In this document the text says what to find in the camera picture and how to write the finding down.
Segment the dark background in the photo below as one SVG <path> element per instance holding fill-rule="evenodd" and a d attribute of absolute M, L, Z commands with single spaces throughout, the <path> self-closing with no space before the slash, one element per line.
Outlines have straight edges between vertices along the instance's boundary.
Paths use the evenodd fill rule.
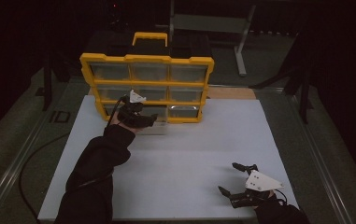
<path fill-rule="evenodd" d="M 235 16 L 248 11 L 248 6 L 232 0 L 176 2 L 176 11 L 189 14 Z M 356 162 L 356 1 L 338 5 L 323 1 L 312 7 L 314 11 L 302 11 L 300 15 L 308 13 L 307 20 L 295 25 L 292 18 L 279 16 L 275 22 L 268 16 L 281 10 L 288 13 L 278 15 L 291 15 L 303 1 L 284 1 L 288 5 L 282 9 L 270 2 L 276 1 L 257 10 L 250 29 L 300 34 L 281 69 L 308 65 L 308 58 L 316 54 L 308 65 L 311 85 L 318 89 Z M 169 10 L 164 0 L 0 0 L 0 119 L 43 67 L 46 47 L 56 77 L 68 81 L 81 76 L 78 58 L 94 31 L 167 32 Z"/>

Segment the wire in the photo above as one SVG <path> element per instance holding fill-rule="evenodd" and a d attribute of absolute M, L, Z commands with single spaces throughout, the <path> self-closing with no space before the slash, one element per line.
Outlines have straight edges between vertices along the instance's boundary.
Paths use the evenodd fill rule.
<path fill-rule="evenodd" d="M 21 171 L 20 171 L 19 181 L 18 181 L 19 190 L 20 190 L 20 195 L 21 195 L 23 201 L 25 202 L 26 206 L 27 206 L 27 207 L 29 208 L 29 210 L 31 211 L 31 213 L 32 213 L 33 217 L 35 218 L 37 224 L 41 224 L 41 222 L 40 222 L 40 220 L 37 219 L 37 213 L 36 213 L 35 209 L 32 207 L 31 204 L 29 204 L 29 202 L 28 202 L 28 200 L 26 199 L 26 197 L 25 197 L 25 195 L 24 195 L 24 193 L 23 193 L 23 190 L 22 190 L 22 174 L 23 174 L 23 171 L 25 170 L 26 165 L 28 164 L 29 160 L 31 160 L 37 152 L 39 152 L 41 149 L 47 147 L 48 145 L 50 145 L 50 144 L 52 144 L 52 143 L 54 143 L 54 142 L 56 142 L 56 141 L 58 141 L 58 140 L 60 140 L 60 139 L 62 139 L 62 138 L 64 138 L 64 137 L 68 136 L 69 134 L 70 134 L 70 132 L 69 132 L 69 133 L 65 133 L 65 134 L 63 134 L 63 135 L 61 135 L 61 136 L 59 136 L 59 137 L 57 137 L 57 138 L 55 138 L 55 139 L 49 141 L 48 143 L 44 144 L 43 146 L 39 147 L 37 150 L 35 150 L 35 151 L 28 157 L 28 159 L 27 159 L 26 162 L 23 164 L 23 167 L 22 167 L 22 169 L 21 169 Z"/>
<path fill-rule="evenodd" d="M 117 103 L 114 105 L 113 111 L 111 112 L 111 115 L 110 115 L 110 118 L 108 119 L 108 123 L 107 123 L 107 126 L 106 126 L 106 127 L 108 127 L 108 126 L 110 125 L 111 120 L 113 119 L 114 114 L 116 113 L 117 108 L 118 108 L 120 102 L 122 101 L 122 99 L 123 99 L 123 96 L 120 97 L 119 101 L 117 101 Z"/>
<path fill-rule="evenodd" d="M 113 176 L 113 172 L 114 172 L 114 168 L 105 176 L 101 176 L 99 178 L 96 178 L 96 179 L 93 179 L 93 180 L 90 180 L 90 181 L 87 181 L 81 185 L 79 185 L 78 187 L 76 187 L 75 189 L 70 189 L 69 191 L 67 191 L 66 193 L 71 193 L 71 192 L 74 192 L 74 191 L 77 191 L 79 189 L 83 189 L 83 188 L 87 188 L 89 186 L 92 186 L 94 184 L 97 184 L 99 182 L 102 182 L 104 180 L 107 180 L 109 178 L 111 178 Z"/>
<path fill-rule="evenodd" d="M 282 196 L 285 198 L 285 202 L 284 204 L 287 204 L 288 203 L 288 199 L 286 198 L 285 194 L 282 193 L 280 190 L 276 189 L 276 191 L 278 191 L 280 194 L 282 194 Z"/>

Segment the table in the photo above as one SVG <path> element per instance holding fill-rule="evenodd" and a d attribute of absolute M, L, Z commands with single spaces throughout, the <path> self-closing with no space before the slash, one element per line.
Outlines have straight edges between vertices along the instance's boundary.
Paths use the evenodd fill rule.
<path fill-rule="evenodd" d="M 64 185 L 90 139 L 106 122 L 84 97 L 38 218 L 54 220 Z M 115 168 L 115 220 L 254 218 L 250 207 L 234 209 L 218 186 L 243 192 L 247 174 L 232 162 L 257 164 L 284 183 L 281 191 L 296 205 L 292 186 L 258 100 L 208 99 L 200 123 L 170 124 L 166 135 L 138 135 L 132 156 Z"/>

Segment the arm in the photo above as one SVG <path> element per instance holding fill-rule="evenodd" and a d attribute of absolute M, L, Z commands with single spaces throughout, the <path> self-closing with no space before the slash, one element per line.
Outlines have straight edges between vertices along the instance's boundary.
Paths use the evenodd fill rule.
<path fill-rule="evenodd" d="M 111 174 L 115 166 L 129 160 L 131 153 L 128 146 L 139 131 L 113 119 L 102 136 L 89 142 L 67 180 L 66 193 L 62 198 L 55 224 L 111 222 Z M 93 180 L 96 180 L 93 184 L 86 185 Z"/>

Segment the clear plastic drawer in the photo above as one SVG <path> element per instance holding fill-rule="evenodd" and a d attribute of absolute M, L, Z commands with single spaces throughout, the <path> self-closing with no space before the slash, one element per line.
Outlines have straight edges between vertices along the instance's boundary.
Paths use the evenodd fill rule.
<path fill-rule="evenodd" d="M 204 88 L 169 87 L 169 100 L 175 102 L 200 102 Z"/>
<path fill-rule="evenodd" d="M 138 132 L 137 135 L 165 135 L 168 131 L 168 123 L 163 122 L 154 122 L 152 127 L 147 127 L 142 131 Z"/>
<path fill-rule="evenodd" d="M 168 66 L 163 63 L 131 63 L 133 80 L 166 81 Z"/>
<path fill-rule="evenodd" d="M 166 86 L 133 86 L 132 89 L 147 101 L 166 101 Z"/>
<path fill-rule="evenodd" d="M 204 82 L 206 76 L 206 65 L 171 65 L 171 81 L 176 82 Z"/>
<path fill-rule="evenodd" d="M 129 80 L 127 63 L 90 63 L 93 76 L 104 80 Z"/>
<path fill-rule="evenodd" d="M 170 105 L 168 116 L 170 118 L 197 118 L 199 108 L 198 105 Z"/>
<path fill-rule="evenodd" d="M 166 105 L 143 105 L 140 114 L 144 116 L 158 114 L 157 122 L 166 121 Z"/>
<path fill-rule="evenodd" d="M 97 85 L 99 97 L 101 100 L 119 100 L 123 95 L 129 95 L 131 91 L 131 86 L 125 85 L 107 85 L 100 84 Z"/>
<path fill-rule="evenodd" d="M 120 107 L 122 107 L 123 105 L 124 104 L 119 104 L 119 106 L 116 109 L 116 112 L 118 112 Z M 104 104 L 104 109 L 108 116 L 111 116 L 111 113 L 113 113 L 114 106 L 115 106 L 115 104 Z"/>

